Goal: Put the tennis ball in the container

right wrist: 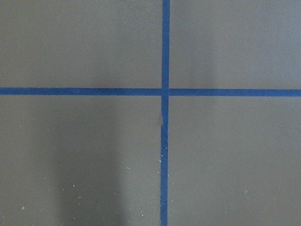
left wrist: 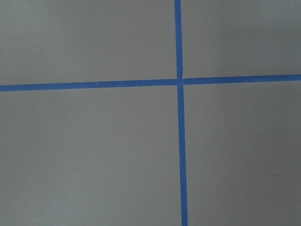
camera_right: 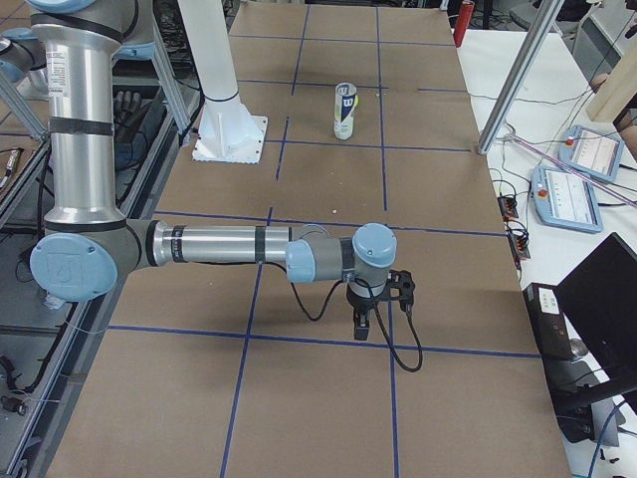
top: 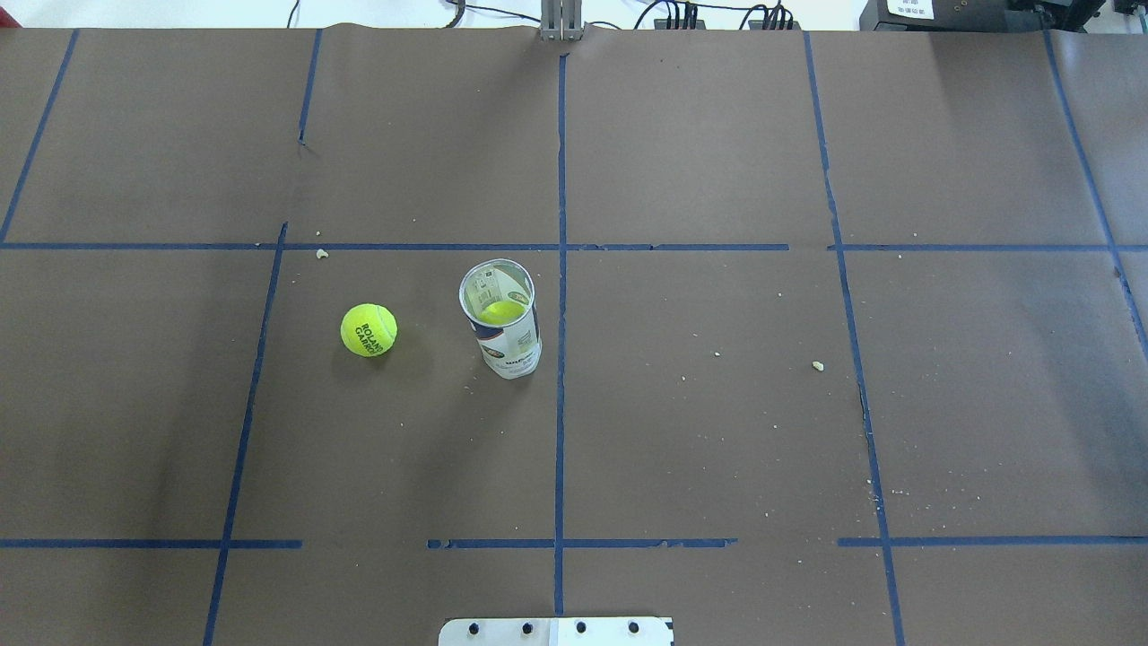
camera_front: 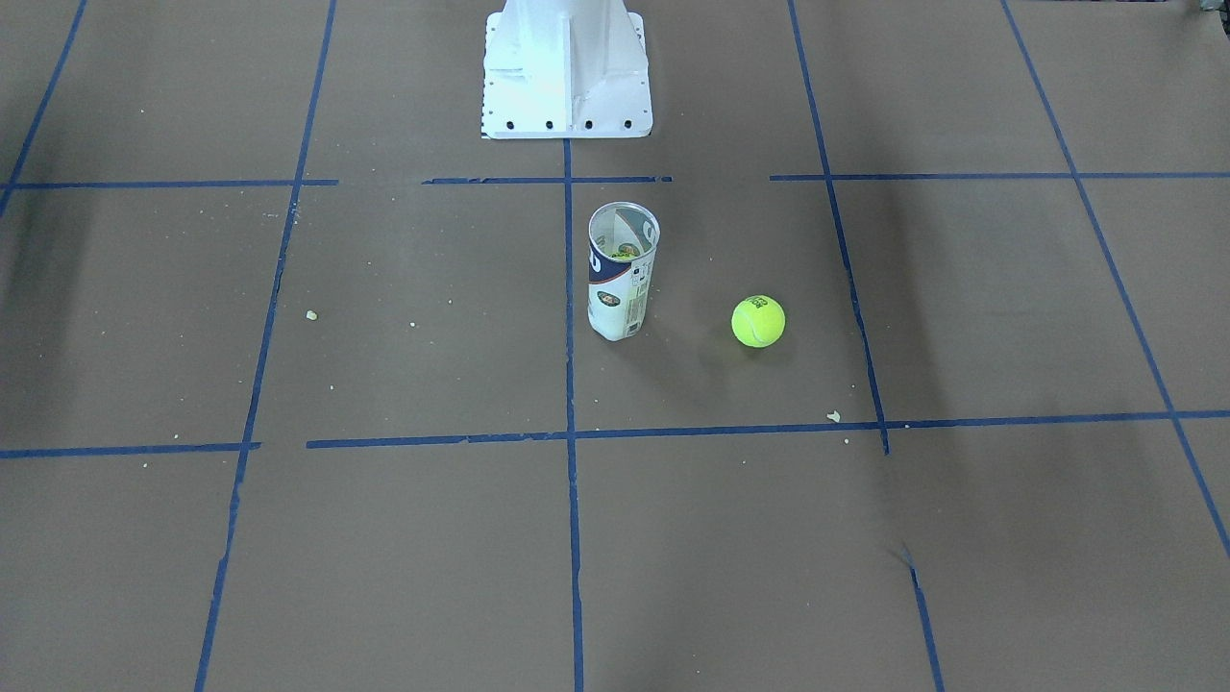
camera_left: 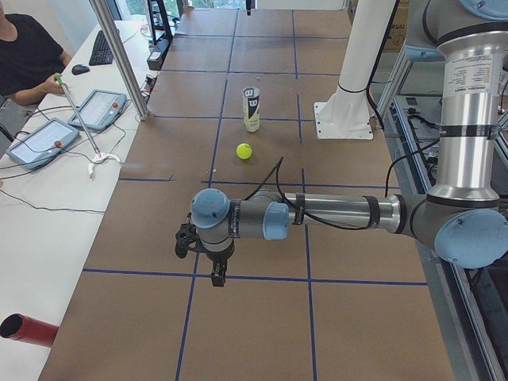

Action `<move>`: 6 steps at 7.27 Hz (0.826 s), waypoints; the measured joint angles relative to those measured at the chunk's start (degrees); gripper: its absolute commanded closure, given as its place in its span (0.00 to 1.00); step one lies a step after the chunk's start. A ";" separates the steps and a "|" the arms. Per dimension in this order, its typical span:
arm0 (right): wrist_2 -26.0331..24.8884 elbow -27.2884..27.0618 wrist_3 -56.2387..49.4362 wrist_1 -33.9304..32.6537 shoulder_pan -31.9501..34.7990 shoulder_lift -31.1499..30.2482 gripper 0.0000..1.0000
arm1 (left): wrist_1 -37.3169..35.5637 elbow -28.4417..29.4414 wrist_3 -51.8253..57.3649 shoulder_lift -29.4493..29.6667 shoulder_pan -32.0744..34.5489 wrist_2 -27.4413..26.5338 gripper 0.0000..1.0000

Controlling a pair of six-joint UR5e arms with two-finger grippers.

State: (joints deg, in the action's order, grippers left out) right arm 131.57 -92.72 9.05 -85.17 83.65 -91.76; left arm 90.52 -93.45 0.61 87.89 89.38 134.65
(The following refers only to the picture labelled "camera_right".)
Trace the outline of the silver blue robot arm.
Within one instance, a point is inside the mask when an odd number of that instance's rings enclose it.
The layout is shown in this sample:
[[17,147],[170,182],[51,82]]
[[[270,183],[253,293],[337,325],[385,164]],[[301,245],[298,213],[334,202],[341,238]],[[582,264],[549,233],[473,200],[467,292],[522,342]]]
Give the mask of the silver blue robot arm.
[[397,240],[369,223],[350,237],[315,225],[170,226],[127,218],[116,205],[112,62],[125,48],[152,54],[155,19],[148,1],[34,1],[31,24],[45,50],[54,205],[30,256],[35,281],[67,302],[109,292],[130,273],[169,262],[272,264],[293,284],[345,284],[354,336],[392,301]]

